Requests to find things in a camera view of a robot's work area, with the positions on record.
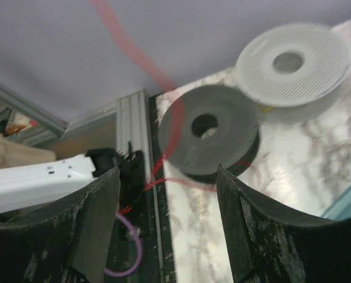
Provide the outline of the teal transparent plastic bin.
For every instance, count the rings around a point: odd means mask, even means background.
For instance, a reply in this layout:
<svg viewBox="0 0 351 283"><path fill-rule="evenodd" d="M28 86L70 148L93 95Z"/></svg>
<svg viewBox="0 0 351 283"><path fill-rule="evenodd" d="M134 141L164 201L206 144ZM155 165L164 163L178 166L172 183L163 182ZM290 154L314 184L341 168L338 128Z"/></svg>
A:
<svg viewBox="0 0 351 283"><path fill-rule="evenodd" d="M351 186L325 210L322 217L335 221L351 218Z"/></svg>

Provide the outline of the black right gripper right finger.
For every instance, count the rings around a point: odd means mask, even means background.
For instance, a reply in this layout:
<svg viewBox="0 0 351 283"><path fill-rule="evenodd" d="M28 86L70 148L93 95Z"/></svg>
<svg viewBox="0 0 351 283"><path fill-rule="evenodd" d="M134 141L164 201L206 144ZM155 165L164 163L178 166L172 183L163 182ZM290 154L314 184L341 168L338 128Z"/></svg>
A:
<svg viewBox="0 0 351 283"><path fill-rule="evenodd" d="M222 167L216 185L234 282L351 282L351 218L295 210Z"/></svg>

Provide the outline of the dark grey perforated spool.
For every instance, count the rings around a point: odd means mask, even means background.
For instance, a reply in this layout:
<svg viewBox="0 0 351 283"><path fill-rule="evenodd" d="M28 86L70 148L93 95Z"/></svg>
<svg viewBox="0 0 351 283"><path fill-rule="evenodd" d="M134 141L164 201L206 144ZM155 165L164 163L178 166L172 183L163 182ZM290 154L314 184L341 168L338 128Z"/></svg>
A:
<svg viewBox="0 0 351 283"><path fill-rule="evenodd" d="M197 182L213 184L218 166L238 176L259 149L257 106L237 88L195 88L164 113L158 144L164 160Z"/></svg>

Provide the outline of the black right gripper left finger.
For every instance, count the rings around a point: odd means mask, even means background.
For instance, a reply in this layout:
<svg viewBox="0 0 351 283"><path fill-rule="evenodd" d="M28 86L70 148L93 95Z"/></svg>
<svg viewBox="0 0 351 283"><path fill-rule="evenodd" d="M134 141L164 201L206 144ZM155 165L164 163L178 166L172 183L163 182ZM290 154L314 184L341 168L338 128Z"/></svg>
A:
<svg viewBox="0 0 351 283"><path fill-rule="evenodd" d="M103 282L120 173L0 223L0 282Z"/></svg>

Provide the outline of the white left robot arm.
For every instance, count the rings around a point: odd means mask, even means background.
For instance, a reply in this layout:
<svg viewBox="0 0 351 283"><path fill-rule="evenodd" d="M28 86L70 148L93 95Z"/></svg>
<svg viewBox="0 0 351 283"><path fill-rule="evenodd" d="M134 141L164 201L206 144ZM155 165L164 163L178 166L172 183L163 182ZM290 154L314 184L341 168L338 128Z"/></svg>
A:
<svg viewBox="0 0 351 283"><path fill-rule="evenodd" d="M0 169L0 214L56 201L97 177L92 158L68 159Z"/></svg>

